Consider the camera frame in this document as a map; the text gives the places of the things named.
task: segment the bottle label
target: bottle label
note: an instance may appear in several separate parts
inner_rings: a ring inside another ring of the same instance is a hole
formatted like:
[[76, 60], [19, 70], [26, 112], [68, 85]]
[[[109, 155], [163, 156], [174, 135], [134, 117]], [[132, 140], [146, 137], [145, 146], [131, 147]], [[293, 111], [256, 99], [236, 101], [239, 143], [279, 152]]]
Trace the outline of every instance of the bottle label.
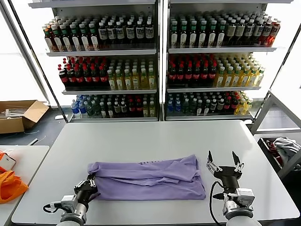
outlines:
[[180, 48], [185, 48], [187, 34], [181, 34]]
[[233, 82], [232, 82], [232, 87], [236, 87], [237, 86], [238, 79], [239, 79], [239, 76], [234, 76]]
[[81, 37], [81, 40], [83, 41], [84, 48], [86, 51], [89, 51], [89, 43], [88, 38], [86, 36]]
[[125, 38], [123, 27], [115, 28], [115, 30], [116, 30], [116, 35], [117, 35], [118, 39], [124, 39]]
[[217, 79], [217, 84], [216, 84], [216, 87], [221, 87], [221, 85], [222, 85], [222, 80], [223, 80], [224, 78], [222, 77], [222, 76], [220, 76], [218, 79]]
[[103, 118], [106, 118], [106, 117], [107, 117], [107, 114], [106, 114], [105, 111], [101, 111], [101, 113], [102, 113]]
[[152, 27], [146, 27], [145, 36], [147, 39], [152, 39], [154, 37], [154, 29]]
[[79, 44], [78, 37], [72, 37], [72, 40], [73, 40], [76, 51], [80, 51], [80, 44]]
[[171, 35], [171, 48], [176, 48], [176, 46], [177, 46], [177, 38], [178, 38], [177, 34], [172, 34]]
[[222, 46], [222, 41], [224, 40], [224, 33], [219, 33], [218, 37], [217, 37], [217, 43], [216, 43], [216, 47], [221, 47]]
[[210, 79], [215, 79], [215, 74], [208, 74]]
[[113, 111], [109, 111], [110, 118], [113, 118]]
[[127, 28], [127, 38], [128, 39], [134, 39], [135, 38], [135, 32], [134, 28]]
[[95, 36], [91, 36], [93, 48], [95, 51], [99, 50], [98, 40]]
[[226, 35], [228, 37], [233, 37], [235, 33], [236, 26], [228, 26]]
[[115, 90], [116, 89], [114, 80], [109, 80], [109, 84], [111, 86], [111, 90]]
[[108, 39], [108, 33], [107, 29], [98, 29], [99, 37], [101, 40], [107, 40]]
[[235, 36], [241, 37], [244, 34], [245, 26], [237, 26], [235, 29]]
[[60, 38], [55, 37], [55, 43], [56, 43], [56, 45], [57, 45], [58, 50], [59, 50], [60, 52], [63, 52], [64, 49], [63, 49], [63, 45], [62, 45], [62, 42], [61, 42]]
[[228, 77], [226, 78], [226, 81], [225, 81], [225, 87], [229, 87], [231, 79], [232, 79], [231, 76], [228, 76]]
[[243, 80], [241, 81], [241, 86], [246, 86], [246, 82], [248, 81], [249, 76], [244, 76]]
[[198, 47], [199, 48], [202, 48], [204, 46], [205, 37], [206, 37], [206, 34], [204, 34], [204, 33], [201, 33], [199, 35], [199, 39], [198, 39]]
[[208, 74], [201, 73], [201, 79], [207, 79]]
[[215, 39], [215, 33], [211, 33], [209, 35], [208, 48], [213, 47], [214, 39]]
[[136, 27], [136, 34], [138, 39], [144, 39], [144, 27]]
[[115, 28], [108, 28], [108, 37], [109, 39], [116, 39], [116, 30]]
[[197, 34], [192, 33], [190, 35], [189, 48], [193, 48], [194, 47], [194, 43], [196, 42], [196, 37], [197, 37]]

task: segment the yellow bottle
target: yellow bottle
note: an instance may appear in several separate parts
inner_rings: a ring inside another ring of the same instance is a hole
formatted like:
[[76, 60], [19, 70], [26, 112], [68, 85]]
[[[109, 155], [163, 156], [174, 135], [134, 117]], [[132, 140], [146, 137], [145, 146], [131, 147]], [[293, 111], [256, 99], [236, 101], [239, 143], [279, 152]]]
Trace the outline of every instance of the yellow bottle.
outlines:
[[227, 69], [227, 73], [224, 74], [224, 79], [222, 81], [222, 87], [229, 87], [232, 79], [233, 67], [230, 66]]
[[248, 79], [248, 82], [246, 83], [246, 86], [248, 86], [248, 87], [253, 87], [254, 86], [254, 82], [257, 78], [257, 75], [256, 75], [257, 69], [258, 69], [258, 67], [254, 66], [253, 69], [251, 70], [250, 77]]
[[237, 66], [235, 69], [235, 73], [233, 74], [233, 77], [230, 82], [231, 87], [237, 87], [240, 71], [241, 71], [241, 67]]
[[225, 71], [225, 67], [220, 67], [220, 70], [215, 76], [215, 81], [214, 81], [215, 87], [222, 87], [222, 81], [224, 79], [224, 71]]
[[141, 89], [140, 88], [140, 81], [139, 81], [139, 75], [137, 73], [137, 69], [133, 68], [132, 69], [132, 73], [133, 73], [133, 86], [134, 86], [134, 90]]
[[245, 70], [242, 74], [240, 74], [239, 79], [238, 79], [238, 87], [245, 87], [246, 86], [246, 82], [249, 79], [249, 70], [250, 70], [250, 66], [245, 67]]

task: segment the orange bag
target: orange bag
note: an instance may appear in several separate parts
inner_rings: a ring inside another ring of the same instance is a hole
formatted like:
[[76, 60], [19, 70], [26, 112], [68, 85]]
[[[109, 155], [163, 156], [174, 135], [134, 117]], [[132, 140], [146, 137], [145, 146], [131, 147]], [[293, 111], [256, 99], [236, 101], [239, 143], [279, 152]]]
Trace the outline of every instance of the orange bag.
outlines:
[[0, 204], [9, 202], [26, 192], [28, 186], [15, 176], [14, 171], [0, 174]]

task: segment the shelf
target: shelf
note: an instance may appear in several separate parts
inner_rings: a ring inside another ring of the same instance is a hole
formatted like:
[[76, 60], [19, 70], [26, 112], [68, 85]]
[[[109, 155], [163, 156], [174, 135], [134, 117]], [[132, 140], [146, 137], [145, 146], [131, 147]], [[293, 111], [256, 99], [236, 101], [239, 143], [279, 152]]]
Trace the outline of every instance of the shelf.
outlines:
[[167, 89], [168, 93], [188, 93], [188, 92], [224, 92], [224, 91], [243, 91], [259, 90], [261, 87], [210, 87], [210, 88], [174, 88]]
[[66, 91], [64, 90], [62, 93], [65, 95], [99, 95], [99, 94], [148, 94], [148, 93], [156, 93], [156, 89], [142, 89], [142, 90], [99, 90], [99, 91]]
[[170, 0], [171, 4], [197, 3], [291, 3], [293, 0]]
[[166, 121], [191, 121], [191, 120], [253, 120], [248, 115], [207, 115], [207, 116], [167, 116]]
[[99, 118], [99, 119], [71, 119], [70, 122], [121, 122], [121, 121], [158, 121], [157, 117], [141, 118]]
[[273, 52], [277, 48], [272, 47], [221, 47], [221, 48], [169, 48], [173, 53], [249, 53], [249, 52]]
[[103, 50], [103, 51], [73, 51], [50, 52], [49, 57], [75, 57], [75, 56], [123, 56], [123, 55], [153, 55], [156, 49], [128, 49], [128, 50]]
[[152, 5], [155, 0], [48, 0], [28, 3], [31, 8], [63, 8], [85, 6]]

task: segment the purple shirt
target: purple shirt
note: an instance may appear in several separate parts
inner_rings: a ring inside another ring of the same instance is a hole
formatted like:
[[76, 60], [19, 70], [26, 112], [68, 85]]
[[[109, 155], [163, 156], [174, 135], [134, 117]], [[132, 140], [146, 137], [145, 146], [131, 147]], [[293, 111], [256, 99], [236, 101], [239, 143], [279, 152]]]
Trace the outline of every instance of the purple shirt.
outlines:
[[95, 162], [99, 200], [188, 200], [206, 197], [195, 155], [139, 163]]

